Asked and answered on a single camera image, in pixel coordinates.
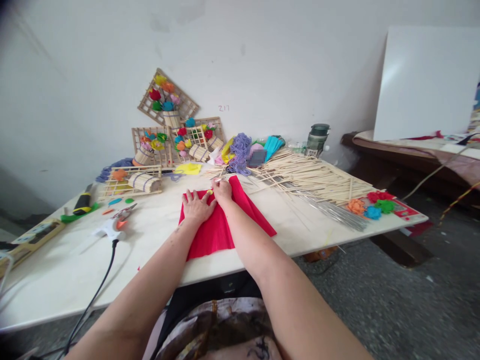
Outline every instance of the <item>floor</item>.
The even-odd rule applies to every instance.
[[[447,206],[421,192],[408,203],[434,223]],[[326,261],[295,261],[375,359],[480,359],[480,221],[454,209],[441,228],[416,240],[434,258],[413,269],[368,239]],[[100,314],[93,313],[80,335]],[[65,343],[75,322],[72,317],[18,331],[3,345],[48,353]]]

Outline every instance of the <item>white table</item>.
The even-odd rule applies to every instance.
[[[247,194],[258,189],[257,181],[238,176]],[[210,181],[199,175],[183,176],[178,183],[164,178],[163,193],[138,196],[137,206],[125,225],[127,237],[118,244],[115,260],[94,308],[108,306],[153,253],[177,227],[181,194],[186,189],[205,190]],[[78,197],[65,206],[70,213]],[[373,235],[422,223],[423,216],[405,222],[394,214],[371,221],[364,232],[350,230],[326,217],[299,198],[291,199],[268,188],[250,196],[275,228],[273,238],[291,257],[341,245]],[[92,232],[114,213],[102,215],[103,206],[68,224],[8,276],[6,293],[0,300],[0,330],[11,331],[81,313],[102,281],[112,252],[108,238]],[[128,206],[124,201],[116,210]],[[60,218],[63,207],[52,214]],[[186,265],[182,285],[197,283],[244,269],[235,249],[193,259]]]

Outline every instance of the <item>red card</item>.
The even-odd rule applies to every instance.
[[[275,229],[269,224],[267,219],[262,215],[260,210],[257,209],[255,204],[245,193],[238,177],[232,176],[228,180],[231,185],[231,198],[238,206],[250,216],[260,227],[272,237],[277,234]],[[201,199],[204,197],[207,190],[198,191],[198,197]],[[210,195],[208,198],[208,204],[215,199],[215,195]],[[181,206],[180,221],[185,219],[184,206]],[[201,258],[205,255],[210,255],[219,250],[233,249],[235,248],[232,234],[230,233],[229,224],[222,208],[217,205],[213,210],[210,218],[205,221],[198,231],[190,246],[187,260]]]

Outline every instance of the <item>white wall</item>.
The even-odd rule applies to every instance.
[[[373,128],[389,25],[478,26],[478,0],[14,1],[0,24],[1,207],[48,211],[133,155],[162,68],[228,136]],[[228,112],[219,106],[228,105]]]

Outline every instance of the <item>water bottle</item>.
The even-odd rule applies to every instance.
[[[308,140],[306,142],[305,155],[319,158],[324,150],[324,144],[329,136],[330,125],[315,124],[311,127],[308,133]]]

